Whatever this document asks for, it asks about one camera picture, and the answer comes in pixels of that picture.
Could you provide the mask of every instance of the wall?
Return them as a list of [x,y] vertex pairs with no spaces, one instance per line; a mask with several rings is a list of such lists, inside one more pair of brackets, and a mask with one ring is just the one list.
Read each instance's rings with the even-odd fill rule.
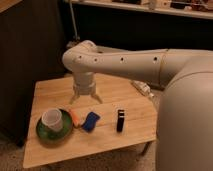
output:
[[80,4],[75,4],[74,10],[81,40],[90,39],[101,45],[129,50],[213,50],[213,20]]
[[34,84],[64,73],[57,0],[24,0],[0,13],[0,132],[21,145]]

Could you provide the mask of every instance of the table leg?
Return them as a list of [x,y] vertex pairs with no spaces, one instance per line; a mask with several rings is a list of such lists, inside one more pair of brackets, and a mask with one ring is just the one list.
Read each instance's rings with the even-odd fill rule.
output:
[[149,147],[151,146],[151,144],[152,144],[152,141],[149,141],[149,142],[147,142],[147,143],[145,144],[145,147],[143,148],[143,151],[142,151],[142,153],[141,153],[142,156],[145,156],[145,155],[146,155],[146,153],[147,153],[147,151],[149,150]]

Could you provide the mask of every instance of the shelf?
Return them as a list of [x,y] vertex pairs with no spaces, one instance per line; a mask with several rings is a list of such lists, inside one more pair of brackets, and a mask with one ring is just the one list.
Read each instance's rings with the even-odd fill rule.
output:
[[22,0],[0,0],[0,13],[21,1]]
[[184,17],[193,17],[193,18],[202,18],[202,19],[213,20],[213,13],[212,12],[179,10],[179,9],[170,8],[170,7],[168,7],[168,5],[166,7],[163,7],[162,2],[163,1],[158,1],[156,8],[154,10],[152,10],[148,7],[148,5],[118,3],[118,2],[111,2],[110,0],[72,0],[73,4],[91,5],[91,6],[99,6],[99,7],[131,10],[131,11],[141,11],[141,12],[149,12],[149,13],[158,13],[158,14],[167,14],[167,15],[175,15],[175,16],[184,16]]

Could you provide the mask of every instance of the black object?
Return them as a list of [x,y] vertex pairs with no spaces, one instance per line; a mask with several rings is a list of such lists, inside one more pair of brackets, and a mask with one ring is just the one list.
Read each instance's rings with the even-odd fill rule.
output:
[[95,124],[99,119],[100,119],[99,115],[97,115],[94,112],[90,112],[87,115],[86,121],[82,125],[82,128],[87,132],[91,132],[95,128]]
[[124,110],[118,110],[117,132],[122,132],[124,125]]

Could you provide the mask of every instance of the blue sponge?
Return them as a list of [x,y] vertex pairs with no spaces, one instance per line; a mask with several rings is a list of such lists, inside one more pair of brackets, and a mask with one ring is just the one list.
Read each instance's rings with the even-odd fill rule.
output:
[[95,128],[95,124],[99,119],[99,115],[94,112],[90,112],[87,115],[86,121],[83,123],[82,128],[87,132],[91,132]]

